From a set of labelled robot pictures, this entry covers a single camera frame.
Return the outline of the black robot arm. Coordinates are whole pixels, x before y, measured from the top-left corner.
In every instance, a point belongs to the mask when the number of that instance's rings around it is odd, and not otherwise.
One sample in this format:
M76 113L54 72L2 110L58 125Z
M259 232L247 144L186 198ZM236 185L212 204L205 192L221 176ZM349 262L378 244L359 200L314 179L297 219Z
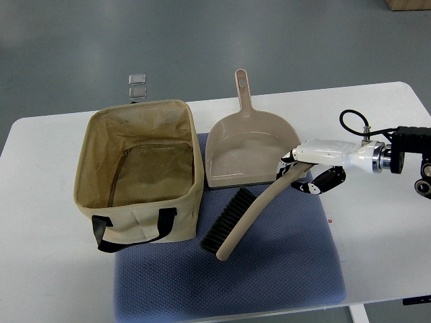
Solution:
M364 122L363 131L360 133L349 128L344 122L344 116L348 113L359 116ZM367 118L356 110L344 110L339 115L341 126L357 136L362 137L362 144L371 142L371 137L383 135L388 144L378 143L372 167L374 171L389 169L393 174L400 174L403 170L405 154L417 153L422 156L420 166L421 178L414 184L416 192L427 199L430 198L430 129L427 127L404 127L381 129L371 131Z

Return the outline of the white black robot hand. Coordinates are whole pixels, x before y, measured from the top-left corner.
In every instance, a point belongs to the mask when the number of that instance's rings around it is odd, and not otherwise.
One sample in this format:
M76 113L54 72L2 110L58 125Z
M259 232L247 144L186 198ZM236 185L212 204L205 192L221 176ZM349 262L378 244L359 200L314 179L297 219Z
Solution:
M346 141L313 139L293 148L279 161L276 178L286 175L300 162L324 165L329 169L310 182L295 180L292 187L309 194L322 194L342 184L346 179L345 170L359 168L369 173L380 173L384 169L383 156L387 147L380 141L365 145Z

